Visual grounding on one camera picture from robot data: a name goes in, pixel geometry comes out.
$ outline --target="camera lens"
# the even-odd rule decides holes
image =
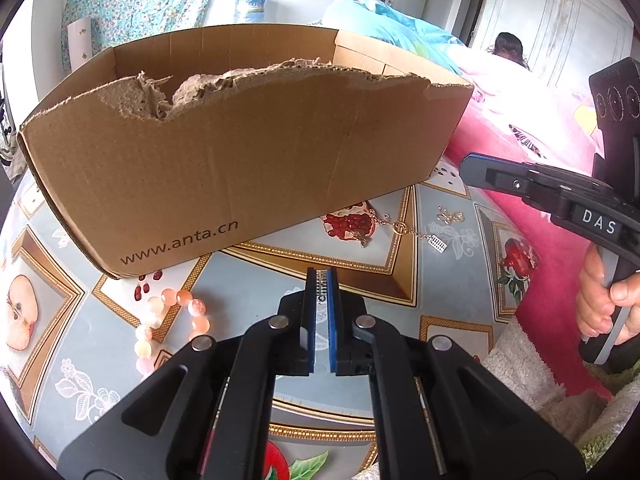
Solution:
[[[629,113],[634,119],[640,117],[640,98],[638,91],[631,85],[626,89],[626,104],[629,107]]]
[[[607,104],[604,102],[602,94],[596,95],[596,110],[598,112],[598,117],[602,118],[607,115]]]
[[[622,116],[625,113],[625,109],[622,104],[622,96],[617,88],[609,88],[609,107],[611,108],[611,115],[616,121],[621,121]]]

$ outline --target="person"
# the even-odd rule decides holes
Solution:
[[[522,42],[517,36],[514,36],[510,32],[501,32],[498,34],[495,38],[494,46],[491,47],[489,52],[496,56],[509,59],[529,70],[529,65],[524,59],[524,48],[522,47]]]
[[[596,337],[612,329],[614,306],[629,307],[629,317],[616,340],[622,344],[640,333],[640,273],[611,285],[602,286],[604,264],[597,248],[589,247],[580,272],[580,292],[576,298],[576,319],[583,335]]]

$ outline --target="blue blanket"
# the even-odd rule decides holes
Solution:
[[[322,25],[350,30],[386,41],[462,75],[442,52],[449,44],[463,43],[431,23],[407,16],[376,0],[335,0],[322,17]]]

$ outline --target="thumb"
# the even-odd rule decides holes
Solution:
[[[611,285],[609,295],[617,306],[634,306],[640,303],[640,274]]]

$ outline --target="silver screw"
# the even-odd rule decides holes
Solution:
[[[209,350],[213,345],[213,339],[211,339],[208,335],[199,335],[191,341],[191,348],[193,348],[196,352],[203,352],[205,350]]]
[[[289,326],[289,318],[287,316],[273,316],[269,318],[269,326],[275,330],[281,330]]]
[[[431,341],[431,344],[436,350],[440,350],[441,352],[446,352],[447,350],[451,350],[451,347],[453,346],[451,339],[449,339],[445,335],[438,335],[434,337],[433,341]]]
[[[358,316],[356,318],[356,325],[360,328],[372,328],[376,324],[376,319],[373,316]]]

